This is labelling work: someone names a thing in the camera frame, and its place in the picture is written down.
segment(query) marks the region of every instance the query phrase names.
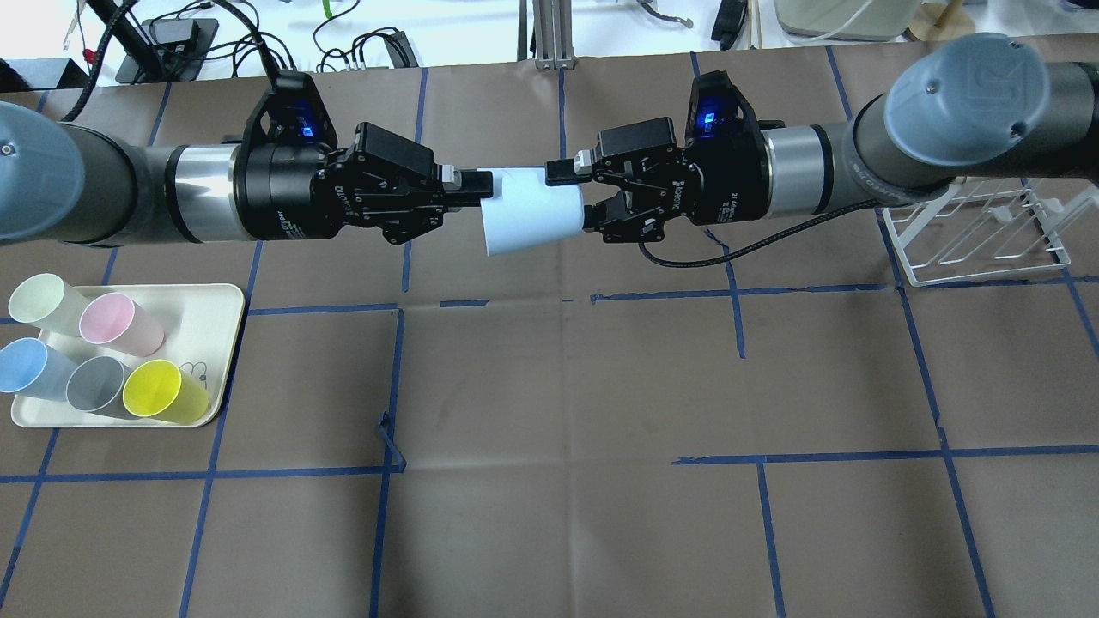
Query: metal post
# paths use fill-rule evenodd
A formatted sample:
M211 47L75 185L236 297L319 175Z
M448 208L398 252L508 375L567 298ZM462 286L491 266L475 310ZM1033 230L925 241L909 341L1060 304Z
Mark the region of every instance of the metal post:
M114 3L114 0L87 0L87 4L91 7L91 10L96 12L100 21L104 24L110 23L111 16L119 10L119 5ZM119 20L112 34L122 44L126 54L137 63L137 66L144 71L147 80L156 80L162 77L163 69L159 56L145 42L145 37L137 32L137 29L130 24L129 20Z
M534 0L535 66L541 70L573 68L573 0Z

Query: white cable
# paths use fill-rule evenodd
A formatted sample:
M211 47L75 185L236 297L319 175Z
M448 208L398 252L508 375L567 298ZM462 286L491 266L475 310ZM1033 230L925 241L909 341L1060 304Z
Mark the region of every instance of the white cable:
M843 25L841 25L840 27L833 30L832 32L829 32L828 34L821 34L819 36L813 36L813 37L810 37L810 38L801 38L801 40L797 40L797 41L793 40L793 38L790 38L789 36L787 36L786 40L789 41L790 43L793 43L795 45L804 45L806 43L813 43L815 41L823 41L825 38L831 38L831 37L835 36L836 34L840 34L841 32L847 30L847 27L851 26L851 24L855 23L855 20L857 20L859 18L859 15L862 15L864 12L866 12L866 9L869 9L870 4L873 4L873 3L874 3L874 0L866 0L866 2L863 2L863 5L859 7L858 10L855 11L855 13L853 15L851 15L851 18L847 21L843 22Z

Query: white tray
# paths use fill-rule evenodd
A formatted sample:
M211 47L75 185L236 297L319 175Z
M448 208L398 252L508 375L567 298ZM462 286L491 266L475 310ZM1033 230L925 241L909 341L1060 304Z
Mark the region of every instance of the white tray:
M210 408L191 424L156 419L115 419L89 415L66 401L15 396L11 420L20 427L133 427L186 429L210 422L221 408L233 362L236 336L244 316L244 294L231 284L77 287L88 298L109 291L130 295L164 324L164 345L152 356L131 356L92 345L82 339L42 331L43 342L77 363L93 356L112 356L131 368L146 361L167 358L202 382L210 393Z

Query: black pole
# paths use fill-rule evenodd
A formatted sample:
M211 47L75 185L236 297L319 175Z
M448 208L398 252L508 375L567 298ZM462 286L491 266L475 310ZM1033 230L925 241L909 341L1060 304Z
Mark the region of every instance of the black pole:
M119 5L114 0L87 0L87 4L96 12L100 21L104 24L111 21ZM114 37L119 40L126 54L137 63L145 74L146 80L156 80L163 77L160 58L153 51L153 47L145 42L145 38L137 32L129 20L119 20L114 26Z

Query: light blue cup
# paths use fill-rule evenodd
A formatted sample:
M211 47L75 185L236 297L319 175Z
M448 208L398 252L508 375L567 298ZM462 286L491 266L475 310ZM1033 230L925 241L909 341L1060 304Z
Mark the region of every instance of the light blue cup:
M76 363L68 356L30 336L0 350L0 393L65 401Z

